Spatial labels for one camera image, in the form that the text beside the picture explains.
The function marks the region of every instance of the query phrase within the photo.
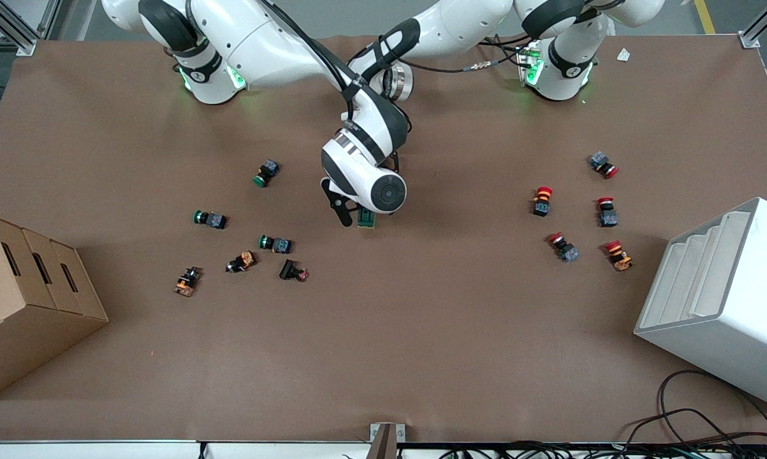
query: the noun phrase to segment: brown paper mat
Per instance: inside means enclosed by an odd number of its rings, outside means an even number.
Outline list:
[[[343,56],[366,43],[328,42]],[[0,439],[347,441],[381,420],[419,441],[625,438],[689,367],[632,335],[666,241],[767,198],[767,80],[733,36],[613,37],[599,56],[559,104],[507,66],[418,71],[409,197],[363,231],[319,188],[343,110],[326,82],[209,107],[156,43],[40,43],[0,109],[0,217],[79,247],[110,324],[0,394]],[[585,164],[599,149],[613,180]],[[258,189],[267,157],[282,171]],[[554,189],[546,219],[529,214],[537,186]],[[595,223],[607,194],[613,230]],[[199,208],[231,226],[192,224]],[[558,231],[576,263],[544,242]],[[262,233],[295,241],[306,284],[277,278],[284,256],[257,250]],[[616,238],[629,272],[599,250]],[[258,265],[225,273],[246,249]],[[172,285],[191,265],[205,276],[185,299]],[[766,430],[707,381],[675,381],[668,399]]]

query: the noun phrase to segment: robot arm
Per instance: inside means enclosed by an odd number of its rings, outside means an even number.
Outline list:
[[[627,27],[639,27],[651,21],[664,6],[664,0],[595,0],[590,6]]]
[[[130,3],[103,0],[103,6],[116,23],[135,28]],[[322,184],[325,192],[355,200],[373,212],[396,211],[406,197],[405,182],[380,165],[406,142],[404,114],[326,47],[284,31],[270,17],[270,10],[284,14],[270,0],[138,2],[144,29],[172,50],[182,74],[187,75],[188,89],[202,102],[222,103],[234,95],[238,89],[229,69],[253,87],[327,78],[357,111],[322,148],[321,162],[328,175]],[[346,202],[337,206],[336,200],[330,201],[346,224]]]
[[[457,55],[491,34],[511,11],[531,38],[553,37],[576,21],[585,0],[439,0],[395,26],[349,62],[369,85],[392,101],[411,94],[413,73],[398,61]]]

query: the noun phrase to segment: electrical component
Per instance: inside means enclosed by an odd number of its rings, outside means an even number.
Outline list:
[[[613,267],[616,271],[624,271],[631,268],[633,261],[627,252],[622,249],[622,243],[619,241],[612,241],[611,243],[604,245],[604,250],[610,253],[610,263],[613,263]]]
[[[279,278],[284,280],[296,279],[298,282],[304,282],[309,275],[310,273],[305,268],[296,268],[295,262],[292,259],[287,259],[281,267]]]
[[[225,272],[226,273],[242,273],[247,270],[252,265],[256,264],[256,258],[252,255],[252,252],[247,251],[241,253],[241,255],[237,256],[237,258],[234,259],[234,261],[231,261],[226,265]]]
[[[599,174],[604,175],[605,179],[611,179],[618,174],[618,168],[610,163],[607,155],[603,152],[597,151],[590,156],[588,160],[591,168],[595,169]]]
[[[194,289],[196,289],[196,283],[199,282],[200,276],[199,268],[195,266],[187,268],[185,274],[177,280],[177,285],[173,288],[174,293],[190,297],[193,295]]]
[[[322,181],[345,226],[348,200],[375,213],[403,206],[406,182],[381,167],[406,143],[411,122],[392,104],[413,93],[411,67],[447,73],[488,69],[511,61],[528,66],[523,79],[540,95],[567,99],[587,82],[592,56],[607,34],[606,12],[637,26],[664,0],[439,0],[396,25],[346,64],[310,38],[271,0],[101,0],[123,29],[144,29],[167,49],[186,87],[205,104],[221,104],[244,87],[282,87],[325,78],[346,102],[346,122],[321,149]],[[534,62],[515,60],[525,38],[485,43],[504,58],[462,69],[434,69],[413,59],[457,55],[482,43],[514,9],[528,38],[543,39]],[[292,33],[276,22],[275,15]],[[518,47],[510,49],[509,44]]]
[[[363,207],[360,207],[358,209],[358,228],[374,230],[375,212],[372,212],[369,209],[364,209]]]
[[[207,224],[211,228],[223,230],[225,229],[225,224],[228,223],[228,218],[220,213],[196,211],[193,214],[193,222],[196,224]]]
[[[547,217],[547,213],[550,212],[550,195],[552,194],[552,189],[546,186],[540,186],[537,189],[537,195],[534,198],[534,215]]]
[[[258,238],[258,248],[272,250],[273,253],[289,253],[293,249],[293,243],[287,239],[268,238],[266,235],[261,235],[261,238]]]
[[[616,215],[616,210],[613,206],[613,198],[605,196],[599,198],[597,203],[599,204],[599,226],[602,228],[616,226],[618,224],[618,215]]]
[[[258,169],[258,174],[252,178],[252,183],[264,188],[269,183],[270,178],[275,177],[279,173],[279,164],[272,159],[267,159],[261,168]]]
[[[576,247],[573,247],[573,244],[564,240],[564,235],[561,233],[556,233],[555,235],[550,236],[548,241],[555,247],[556,252],[559,253],[559,258],[565,263],[570,263],[571,261],[575,261],[576,258],[579,258],[579,251],[576,250]]]

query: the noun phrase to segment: metal frame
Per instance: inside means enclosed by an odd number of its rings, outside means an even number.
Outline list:
[[[760,41],[758,41],[758,37],[760,34],[765,32],[766,29],[767,6],[766,9],[764,9],[759,15],[757,15],[756,18],[754,18],[746,30],[741,30],[738,32],[738,37],[740,38],[741,46],[743,49],[759,48]]]
[[[13,11],[4,0],[0,0],[0,32],[3,35],[0,38],[0,47],[18,47],[18,55],[33,55],[36,41],[48,38],[51,34],[54,20],[62,5],[62,0],[48,0],[40,17],[40,23],[33,27]]]
[[[366,442],[197,442],[197,441],[14,441],[0,442],[0,459],[63,459],[64,457],[105,457],[106,459],[244,459],[259,457],[263,459],[499,459],[504,457],[499,451],[506,451],[513,457],[525,456],[528,459],[546,459],[541,451],[530,453],[525,448],[512,448],[505,442],[463,442],[460,444],[426,444],[426,442],[407,442],[392,445],[388,437],[381,436],[381,448]],[[587,459],[602,453],[618,453],[619,444],[585,442],[584,444],[550,444],[574,459]],[[741,444],[741,447],[754,451],[755,457],[767,459],[765,445]],[[731,453],[712,453],[704,451],[709,459],[735,459]],[[648,459],[646,453],[625,454],[628,459]]]
[[[372,446],[366,453],[366,459],[396,459],[398,437],[406,441],[406,426],[381,422],[369,427],[374,435]]]
[[[397,432],[397,435],[396,435],[397,442],[406,441],[406,424],[400,424],[400,423],[395,424],[391,422],[375,422],[374,424],[369,424],[369,441],[370,442],[375,441],[375,436],[377,435],[377,431],[380,430],[381,425],[393,425]]]

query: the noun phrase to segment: green led light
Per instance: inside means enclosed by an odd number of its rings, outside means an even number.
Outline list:
[[[241,78],[241,75],[239,75],[237,71],[232,69],[230,65],[228,65],[228,72],[229,72],[228,73],[229,76],[231,76],[231,80],[233,81],[233,86],[235,86],[235,88],[237,89],[243,88],[244,85],[246,84],[244,82],[244,78]]]
[[[189,91],[193,91],[193,90],[191,89],[191,84],[189,84],[189,82],[187,81],[187,76],[185,76],[185,71],[184,71],[184,70],[182,70],[182,67],[180,67],[180,68],[179,68],[179,75],[182,75],[182,80],[184,80],[184,81],[185,81],[185,88],[186,88],[187,90],[189,90]]]
[[[581,86],[587,84],[587,79],[590,78],[590,70],[593,70],[592,62],[590,62],[590,65],[587,66],[587,70],[585,70],[585,78],[581,81]]]
[[[529,85],[534,86],[539,81],[539,75],[541,75],[542,70],[544,70],[544,61],[537,59],[536,63],[528,69],[528,76],[525,81],[527,81]]]

